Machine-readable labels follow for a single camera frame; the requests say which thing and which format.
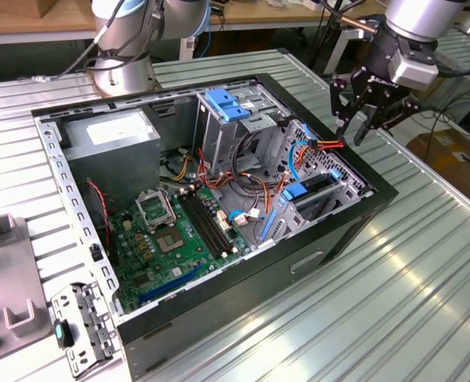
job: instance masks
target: slotted aluminum surface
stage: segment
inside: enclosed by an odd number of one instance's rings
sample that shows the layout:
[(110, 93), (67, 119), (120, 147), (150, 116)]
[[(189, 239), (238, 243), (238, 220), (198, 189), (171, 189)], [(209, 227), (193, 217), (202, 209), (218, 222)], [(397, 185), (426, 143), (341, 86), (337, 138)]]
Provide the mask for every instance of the slotted aluminum surface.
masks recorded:
[[(155, 71), (165, 88), (269, 72), (335, 127), (325, 83), (277, 51)], [(88, 272), (29, 111), (96, 97), (79, 75), (0, 84), (0, 213), (28, 219), (48, 300), (67, 283), (88, 281)], [(337, 260), (149, 380), (470, 379), (470, 203), (390, 138), (374, 135), (355, 150), (399, 191), (396, 201)], [(68, 378), (53, 337), (0, 360), (0, 380)], [(86, 380), (127, 380), (120, 354)]]
[(439, 38), (437, 59), (457, 70), (470, 69), (470, 36), (457, 29), (450, 29)]

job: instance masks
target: ram slot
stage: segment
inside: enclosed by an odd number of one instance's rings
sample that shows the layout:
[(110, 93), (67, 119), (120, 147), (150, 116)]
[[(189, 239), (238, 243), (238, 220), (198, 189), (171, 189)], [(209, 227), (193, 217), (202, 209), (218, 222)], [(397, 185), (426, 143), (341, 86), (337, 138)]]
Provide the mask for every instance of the ram slot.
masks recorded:
[(178, 202), (215, 259), (219, 259), (223, 252), (231, 251), (232, 246), (206, 211), (202, 201), (195, 195), (181, 195)]

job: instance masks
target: cardboard box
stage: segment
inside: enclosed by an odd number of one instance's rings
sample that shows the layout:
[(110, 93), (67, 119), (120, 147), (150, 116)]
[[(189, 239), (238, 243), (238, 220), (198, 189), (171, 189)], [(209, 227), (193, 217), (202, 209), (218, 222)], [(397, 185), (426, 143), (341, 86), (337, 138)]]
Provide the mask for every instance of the cardboard box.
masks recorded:
[[(418, 135), (407, 148), (425, 157), (429, 133)], [(454, 129), (433, 134), (427, 164), (470, 199), (470, 141)]]
[(42, 18), (58, 0), (0, 0), (0, 12)]

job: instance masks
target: green circuit board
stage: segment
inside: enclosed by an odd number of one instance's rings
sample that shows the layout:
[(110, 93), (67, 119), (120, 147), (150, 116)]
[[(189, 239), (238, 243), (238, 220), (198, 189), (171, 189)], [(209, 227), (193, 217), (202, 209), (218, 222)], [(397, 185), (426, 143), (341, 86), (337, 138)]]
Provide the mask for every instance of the green circuit board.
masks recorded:
[[(222, 210), (209, 189), (199, 189), (197, 197), (206, 209), (210, 209), (211, 215)], [(120, 284), (117, 297), (126, 313), (169, 293), (170, 290), (166, 290), (152, 298), (144, 298), (152, 291), (159, 291), (160, 287), (169, 288), (170, 283), (175, 281), (178, 285), (172, 290), (177, 289), (249, 252), (245, 239), (236, 228), (232, 228), (223, 235), (236, 248), (235, 252), (215, 259), (177, 197), (171, 196), (168, 200), (177, 220), (173, 226), (159, 225), (153, 233), (147, 230), (136, 203), (128, 210), (110, 216), (118, 251), (118, 262), (113, 265)], [(145, 205), (144, 212), (147, 218), (156, 218), (165, 214), (166, 210), (161, 203), (152, 201)]]

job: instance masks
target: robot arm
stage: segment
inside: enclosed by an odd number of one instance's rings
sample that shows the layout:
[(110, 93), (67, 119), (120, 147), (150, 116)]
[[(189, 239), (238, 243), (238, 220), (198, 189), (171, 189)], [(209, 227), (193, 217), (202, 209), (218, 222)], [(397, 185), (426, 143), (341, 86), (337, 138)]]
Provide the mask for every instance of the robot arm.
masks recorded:
[[(338, 117), (339, 137), (364, 106), (374, 111), (355, 135), (357, 146), (369, 131), (389, 130), (419, 111), (420, 105), (409, 96), (410, 89), (423, 91), (439, 76), (434, 56), (437, 38), (452, 26), (467, 2), (391, 0), (362, 64), (350, 75), (335, 76), (331, 81), (331, 108)], [(341, 92), (349, 82), (354, 99), (343, 104)], [(400, 102), (390, 116), (389, 108)]]
[(93, 0), (92, 11), (98, 32), (108, 26), (98, 41), (95, 67), (90, 68), (96, 87), (107, 96), (154, 88), (148, 44), (196, 36), (210, 18), (208, 0)]

